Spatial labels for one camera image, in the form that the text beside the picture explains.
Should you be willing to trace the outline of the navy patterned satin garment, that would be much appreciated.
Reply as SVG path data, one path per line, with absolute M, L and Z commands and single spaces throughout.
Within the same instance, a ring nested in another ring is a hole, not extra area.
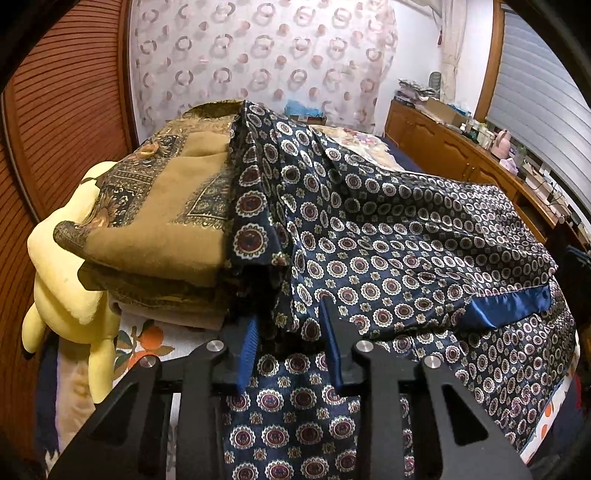
M 389 360 L 438 357 L 526 449 L 577 335 L 556 262 L 499 188 L 388 171 L 249 101 L 229 159 L 229 263 L 274 299 L 249 385 L 222 408 L 228 478 L 355 474 L 361 401 L 329 378 L 324 301 Z

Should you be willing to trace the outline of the orange fruit print sheet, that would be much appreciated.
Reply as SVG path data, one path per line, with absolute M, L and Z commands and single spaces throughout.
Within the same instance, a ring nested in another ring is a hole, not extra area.
M 216 337 L 215 331 L 123 313 L 115 342 L 112 386 L 146 355 L 157 356 L 162 362 L 173 360 Z

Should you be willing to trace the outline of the yellow Pikachu plush toy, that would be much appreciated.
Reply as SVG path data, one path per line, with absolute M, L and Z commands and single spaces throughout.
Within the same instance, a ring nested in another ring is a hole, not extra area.
M 34 303 L 22 322 L 23 348 L 35 353 L 48 329 L 67 341 L 89 346 L 88 385 L 96 404 L 112 388 L 120 317 L 110 309 L 105 292 L 83 287 L 78 279 L 83 260 L 60 247 L 53 231 L 62 221 L 79 223 L 85 219 L 98 196 L 97 178 L 114 165 L 105 161 L 92 166 L 68 202 L 37 224 L 27 239 L 35 278 Z

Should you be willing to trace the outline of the folded brown patterned cloth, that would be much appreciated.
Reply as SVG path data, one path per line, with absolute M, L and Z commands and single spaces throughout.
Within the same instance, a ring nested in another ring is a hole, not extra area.
M 56 243 L 82 259 L 81 284 L 115 311 L 204 330 L 221 328 L 235 292 L 226 279 L 231 124 L 237 100 L 194 107 L 168 122 L 97 181 L 81 220 Z

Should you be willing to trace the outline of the pink tissue pack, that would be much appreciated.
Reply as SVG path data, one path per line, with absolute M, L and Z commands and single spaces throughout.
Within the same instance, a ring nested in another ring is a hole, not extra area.
M 499 161 L 499 164 L 502 168 L 504 168 L 505 170 L 507 170 L 511 174 L 513 174 L 515 176 L 517 176 L 519 174 L 519 169 L 518 169 L 513 158 L 501 159 Z

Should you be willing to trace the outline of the wooden sideboard cabinet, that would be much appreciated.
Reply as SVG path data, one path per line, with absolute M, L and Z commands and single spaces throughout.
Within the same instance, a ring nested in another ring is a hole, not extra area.
M 393 100 L 385 134 L 428 174 L 500 188 L 541 242 L 557 234 L 573 239 L 576 246 L 590 245 L 581 231 L 561 222 L 534 189 L 504 169 L 496 157 L 420 111 Z

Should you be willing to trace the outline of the floral bedspread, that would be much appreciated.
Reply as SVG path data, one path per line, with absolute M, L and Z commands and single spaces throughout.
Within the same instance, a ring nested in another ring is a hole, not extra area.
M 325 134 L 335 143 L 348 148 L 377 167 L 390 172 L 404 171 L 394 155 L 390 153 L 389 146 L 373 134 L 325 125 L 313 125 L 311 129 Z

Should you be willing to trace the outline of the cardboard box on sideboard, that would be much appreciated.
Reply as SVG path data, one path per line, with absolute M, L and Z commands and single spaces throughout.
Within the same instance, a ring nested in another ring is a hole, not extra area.
M 460 127 L 467 121 L 467 117 L 465 115 L 458 112 L 455 108 L 452 108 L 446 103 L 443 103 L 433 97 L 429 97 L 426 102 L 423 102 L 420 105 L 420 107 L 425 115 L 441 124 Z

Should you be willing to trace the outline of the grey window roller blind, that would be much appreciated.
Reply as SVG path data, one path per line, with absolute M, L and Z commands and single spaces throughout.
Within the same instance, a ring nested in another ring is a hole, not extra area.
M 505 7 L 501 62 L 487 120 L 509 130 L 590 208 L 590 109 L 546 42 Z

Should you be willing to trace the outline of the stack of folded papers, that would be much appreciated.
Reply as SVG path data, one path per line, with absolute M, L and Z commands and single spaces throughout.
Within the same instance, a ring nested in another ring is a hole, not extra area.
M 412 80 L 400 79 L 399 87 L 394 92 L 394 100 L 411 108 L 424 105 L 429 99 L 438 100 L 439 92 Z

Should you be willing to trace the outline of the box with blue cloth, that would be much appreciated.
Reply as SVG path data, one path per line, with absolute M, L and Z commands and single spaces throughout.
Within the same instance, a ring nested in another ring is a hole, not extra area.
M 327 117 L 322 110 L 305 106 L 303 103 L 289 100 L 284 106 L 284 114 L 291 119 L 307 123 L 308 125 L 325 125 Z

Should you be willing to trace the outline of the pink circle pattern curtain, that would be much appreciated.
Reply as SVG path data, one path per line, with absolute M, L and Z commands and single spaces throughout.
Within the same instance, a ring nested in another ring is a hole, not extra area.
M 134 1 L 138 136 L 225 99 L 278 112 L 297 102 L 331 125 L 373 131 L 397 43 L 389 1 Z

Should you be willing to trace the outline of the beige side curtain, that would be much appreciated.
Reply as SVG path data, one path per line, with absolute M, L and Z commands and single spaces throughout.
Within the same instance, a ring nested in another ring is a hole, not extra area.
M 441 100 L 454 103 L 456 100 L 457 75 L 462 56 L 468 5 L 466 0 L 443 0 L 441 10 Z

